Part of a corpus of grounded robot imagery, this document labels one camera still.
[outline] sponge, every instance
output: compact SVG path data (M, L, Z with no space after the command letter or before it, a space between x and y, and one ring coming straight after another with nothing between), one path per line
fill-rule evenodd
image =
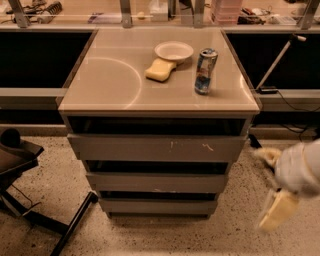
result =
M150 68L146 69L144 74L147 78L160 82L169 78L171 70L177 67L175 61L168 61L157 58L153 61Z

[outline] drawer front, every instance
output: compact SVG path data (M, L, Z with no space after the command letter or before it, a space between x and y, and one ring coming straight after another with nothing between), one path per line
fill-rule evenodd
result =
M217 201L123 201L100 199L101 208L106 213L211 215L214 213L217 204Z
M246 137L69 134L68 139L81 160L234 162Z
M224 190L225 175L169 175L87 173L87 179L96 191L139 191L218 193Z

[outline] chair leg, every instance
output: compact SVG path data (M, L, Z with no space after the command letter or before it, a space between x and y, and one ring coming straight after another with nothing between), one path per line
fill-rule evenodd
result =
M12 197L7 191L1 192L2 197L6 200L6 204L9 203L9 208L14 208L16 211L20 213L20 215L27 212L27 208L25 208L22 204L20 204L14 197ZM83 217L84 213L86 212L87 208L89 207L90 203L97 203L98 196L93 192L89 192L86 199L81 204L80 208L78 209L77 213L73 217L72 221L69 225L66 225L60 221L51 219L46 217L40 213L30 211L25 214L23 217L31 222L32 224L42 226L47 228L55 233L59 233L62 235L59 242L55 246L51 256L57 256L62 251L63 247L67 243L68 239L70 238L71 234L77 227L78 223L80 222L81 218Z
M66 232L63 234L63 236L60 238L58 244L54 248L53 252L51 253L51 256L59 255L65 244L67 243L68 239L70 238L71 234L77 227L79 221L81 220L83 214L89 207L90 203L97 203L98 202L98 196L94 194L93 192L89 192L86 199L83 201L82 205L78 209L77 213L73 217L72 221L68 225L68 228Z

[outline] speckled floor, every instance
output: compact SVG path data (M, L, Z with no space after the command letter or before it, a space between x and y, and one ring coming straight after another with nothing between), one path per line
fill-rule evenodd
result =
M69 223L90 191L85 170L65 137L25 137L45 148L39 166L15 185L34 202L34 210ZM263 140L280 149L297 140ZM99 204L90 206L61 255L308 255L318 256L320 203L304 201L298 213L271 234L255 230L259 211L272 184L263 164L246 143L229 174L228 185L209 219L113 217ZM14 189L10 191L19 196ZM60 236L31 227L0 210L0 255L50 255Z

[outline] soda can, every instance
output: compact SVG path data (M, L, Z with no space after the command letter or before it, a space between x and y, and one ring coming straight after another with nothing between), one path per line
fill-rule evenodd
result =
M204 48L200 51L194 88L198 94L206 95L210 92L211 73L217 59L218 52L212 48Z

